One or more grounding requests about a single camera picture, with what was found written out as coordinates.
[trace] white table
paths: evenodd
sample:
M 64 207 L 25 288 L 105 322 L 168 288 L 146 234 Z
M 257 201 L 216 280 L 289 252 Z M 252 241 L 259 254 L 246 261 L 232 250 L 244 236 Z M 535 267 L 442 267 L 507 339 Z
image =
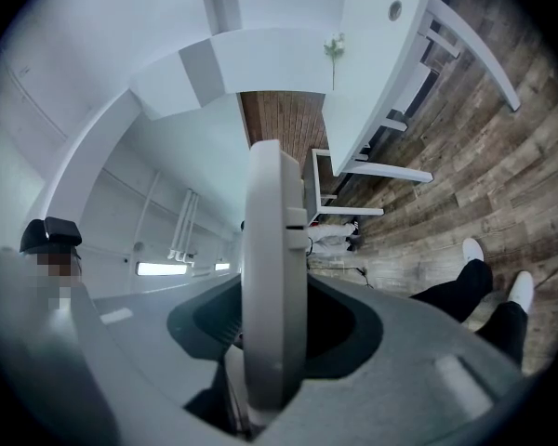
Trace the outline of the white table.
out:
M 400 12 L 394 11 L 400 5 Z M 481 38 L 440 0 L 345 0 L 340 31 L 345 52 L 337 59 L 335 90 L 323 106 L 333 174 L 354 173 L 429 182 L 432 174 L 356 161 L 405 85 L 429 41 L 454 57 L 458 48 L 430 30 L 433 20 L 448 28 L 487 68 L 509 105 L 519 99 L 505 72 Z

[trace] white sneaker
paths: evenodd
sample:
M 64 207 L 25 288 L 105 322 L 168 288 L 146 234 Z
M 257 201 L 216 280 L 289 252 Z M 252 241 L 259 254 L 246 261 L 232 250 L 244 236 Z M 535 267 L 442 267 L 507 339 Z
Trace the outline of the white sneaker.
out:
M 463 257 L 465 258 L 465 264 L 474 259 L 484 261 L 484 252 L 477 241 L 473 238 L 467 238 L 463 240 Z
M 528 314 L 534 293 L 533 276 L 528 271 L 521 271 L 509 292 L 509 300 L 516 302 Z

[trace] person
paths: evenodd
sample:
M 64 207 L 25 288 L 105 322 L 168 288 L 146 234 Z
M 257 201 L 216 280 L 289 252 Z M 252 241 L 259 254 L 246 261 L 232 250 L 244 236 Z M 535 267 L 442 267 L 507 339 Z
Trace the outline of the person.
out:
M 309 255 L 345 255 L 359 244 L 360 226 L 357 218 L 345 225 L 316 225 L 307 228 Z
M 36 286 L 50 308 L 65 308 L 70 289 L 81 281 L 81 256 L 76 246 L 82 242 L 73 222 L 49 217 L 32 220 L 20 239 L 20 253 L 36 265 Z
M 433 286 L 411 298 L 430 304 L 459 322 L 469 318 L 482 298 L 493 290 L 492 269 L 484 262 L 477 241 L 463 242 L 465 267 L 456 280 Z M 490 319 L 476 333 L 506 353 L 519 366 L 527 332 L 527 315 L 535 293 L 533 277 L 519 272 L 508 300 L 498 305 Z

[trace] black cap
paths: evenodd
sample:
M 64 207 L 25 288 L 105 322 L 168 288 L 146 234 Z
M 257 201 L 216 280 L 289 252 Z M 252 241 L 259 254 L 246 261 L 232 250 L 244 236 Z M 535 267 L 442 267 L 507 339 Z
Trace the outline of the black cap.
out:
M 46 220 L 58 220 L 57 218 L 46 218 Z M 73 254 L 80 259 L 80 256 L 76 253 L 75 246 L 80 244 L 80 234 L 77 237 L 66 237 L 66 236 L 53 236 L 56 238 L 56 242 L 49 240 L 49 234 L 47 233 L 47 223 L 41 219 L 32 220 L 27 228 L 22 233 L 22 238 L 20 239 L 20 253 L 26 254 L 47 254 L 47 253 L 63 253 L 63 254 Z
M 32 220 L 24 233 L 22 233 L 22 238 L 20 239 L 20 253 L 28 253 L 29 250 L 45 246 L 49 244 L 49 239 L 47 238 L 46 227 L 44 226 L 44 221 L 41 219 Z

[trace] wall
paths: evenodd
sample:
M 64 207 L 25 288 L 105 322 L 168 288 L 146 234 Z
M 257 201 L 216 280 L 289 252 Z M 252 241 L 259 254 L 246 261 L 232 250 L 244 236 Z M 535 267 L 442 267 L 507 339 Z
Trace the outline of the wall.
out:
M 19 251 L 27 211 L 43 185 L 0 123 L 0 249 Z
M 233 230 L 244 220 L 248 144 L 236 95 L 150 121 L 144 114 L 123 142 L 152 166 L 196 190 Z
M 15 73 L 27 71 L 26 89 L 60 121 L 60 104 L 70 110 L 64 120 L 82 116 L 123 91 L 145 64 L 212 30 L 205 0 L 33 0 L 7 42 Z
M 209 267 L 207 277 L 137 276 L 137 262 L 166 262 L 169 246 L 178 221 L 178 211 L 186 190 L 160 177 L 153 193 L 138 241 L 142 249 L 132 255 L 133 237 L 155 169 L 146 164 L 129 147 L 119 144 L 101 171 L 87 200 L 79 229 L 83 244 L 83 280 L 93 297 L 121 295 L 191 283 L 220 274 L 212 270 L 220 258 L 233 256 L 234 233 L 204 208 L 198 210 L 201 225 L 193 229 L 189 252 L 197 253 L 195 267 Z
M 43 178 L 53 167 L 53 154 L 63 147 L 68 138 L 50 123 L 25 92 L 1 51 L 0 127 L 10 135 L 11 143 L 30 167 Z

